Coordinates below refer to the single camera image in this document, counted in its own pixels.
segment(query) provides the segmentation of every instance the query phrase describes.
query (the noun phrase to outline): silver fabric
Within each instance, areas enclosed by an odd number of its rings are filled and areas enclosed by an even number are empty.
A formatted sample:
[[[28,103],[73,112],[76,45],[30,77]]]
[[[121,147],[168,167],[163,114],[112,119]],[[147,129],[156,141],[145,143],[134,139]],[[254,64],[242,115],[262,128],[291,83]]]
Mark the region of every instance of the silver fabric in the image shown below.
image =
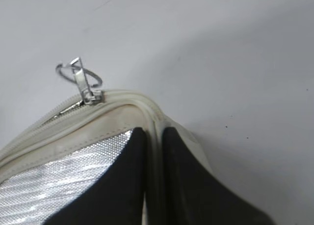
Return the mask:
[[[101,140],[0,184],[0,225],[40,225],[109,168],[132,131]]]

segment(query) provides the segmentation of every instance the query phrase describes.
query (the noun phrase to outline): seam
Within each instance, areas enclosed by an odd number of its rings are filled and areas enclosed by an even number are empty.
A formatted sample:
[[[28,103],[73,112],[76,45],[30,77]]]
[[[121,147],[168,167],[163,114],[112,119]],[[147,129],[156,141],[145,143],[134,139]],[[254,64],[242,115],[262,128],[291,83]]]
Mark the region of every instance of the seam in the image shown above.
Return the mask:
[[[101,139],[104,139],[104,138],[105,138],[106,136],[108,136],[108,135],[112,135],[112,134],[115,134],[115,133],[117,133],[117,132],[121,132],[121,131],[123,131],[123,130],[126,130],[126,129],[128,129],[128,127],[130,127],[130,125],[127,124],[127,123],[124,123],[124,127],[122,127],[122,128],[119,128],[119,129],[117,129],[117,130],[111,131],[111,132],[106,133],[106,134],[99,135],[99,136],[97,136],[97,137],[95,137],[95,138],[92,138],[92,139],[89,139],[89,140],[87,140],[87,141],[85,141],[85,142],[83,142],[83,143],[76,144],[76,145],[74,145],[74,146],[72,146],[72,147],[69,147],[69,148],[67,148],[67,149],[64,149],[64,150],[55,152],[55,153],[50,154],[50,155],[48,155],[48,156],[41,157],[41,158],[37,159],[36,161],[32,161],[32,162],[23,164],[23,165],[19,166],[18,168],[13,169],[13,170],[7,172],[6,174],[4,174],[3,176],[1,176],[1,177],[0,177],[0,184],[3,183],[5,180],[7,180],[7,179],[8,179],[7,177],[8,177],[9,175],[15,174],[15,173],[17,173],[18,171],[20,171],[21,169],[25,168],[25,167],[27,167],[27,169],[30,169],[30,168],[32,168],[32,167],[35,167],[35,165],[37,165],[38,163],[41,163],[42,161],[48,160],[48,159],[51,158],[52,156],[58,157],[60,154],[63,154],[63,153],[65,153],[65,152],[69,152],[69,151],[71,151],[72,149],[75,149],[75,148],[80,147],[80,146],[82,146],[82,145],[90,144],[90,143],[94,142],[95,140],[101,140]]]

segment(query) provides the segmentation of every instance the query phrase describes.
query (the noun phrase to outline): white surface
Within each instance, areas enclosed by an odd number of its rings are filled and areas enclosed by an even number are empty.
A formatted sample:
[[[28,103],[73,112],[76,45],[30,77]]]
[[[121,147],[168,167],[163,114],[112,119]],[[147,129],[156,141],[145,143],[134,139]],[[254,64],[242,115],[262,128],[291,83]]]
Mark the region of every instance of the white surface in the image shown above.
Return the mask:
[[[142,91],[279,225],[314,221],[314,0],[0,0],[0,146],[77,93]]]

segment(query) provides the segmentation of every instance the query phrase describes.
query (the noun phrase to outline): metal ring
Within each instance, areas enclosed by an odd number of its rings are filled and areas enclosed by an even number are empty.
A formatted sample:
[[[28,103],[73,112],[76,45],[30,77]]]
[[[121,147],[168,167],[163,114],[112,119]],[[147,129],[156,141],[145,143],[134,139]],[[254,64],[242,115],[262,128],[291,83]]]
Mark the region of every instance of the metal ring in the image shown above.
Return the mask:
[[[77,82],[75,81],[74,78],[70,78],[68,77],[67,75],[65,75],[63,72],[62,72],[62,69],[68,69],[68,68],[71,68],[71,69],[74,69],[74,70],[79,70],[81,69],[81,67],[78,67],[76,65],[67,65],[67,66],[63,66],[63,64],[58,64],[55,68],[55,71],[57,72],[58,75],[60,75],[62,78],[66,79],[67,81],[73,83],[73,84],[77,84]],[[85,69],[83,68],[85,73],[91,77],[93,77],[97,83],[96,84],[93,84],[93,85],[90,85],[91,88],[98,88],[100,86],[102,86],[103,84],[103,80],[98,76],[96,75],[95,73],[91,72],[90,70],[88,69]]]

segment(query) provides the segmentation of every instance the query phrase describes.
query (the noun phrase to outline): zipper pull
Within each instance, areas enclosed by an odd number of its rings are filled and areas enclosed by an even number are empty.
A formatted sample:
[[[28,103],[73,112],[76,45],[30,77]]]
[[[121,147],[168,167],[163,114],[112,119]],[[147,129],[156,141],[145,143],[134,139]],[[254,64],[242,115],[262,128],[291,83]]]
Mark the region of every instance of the zipper pull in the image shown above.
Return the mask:
[[[74,79],[69,78],[62,72],[62,68],[71,68]],[[75,83],[78,87],[79,93],[82,97],[82,100],[87,105],[96,105],[104,100],[104,95],[101,90],[91,91],[91,88],[100,87],[103,83],[102,79],[97,76],[95,73],[85,69],[83,67],[83,63],[80,57],[77,57],[72,62],[63,66],[63,64],[59,64],[56,67],[56,72],[62,76],[64,79],[71,83]],[[93,77],[97,83],[93,85],[89,85],[86,75],[90,75]]]

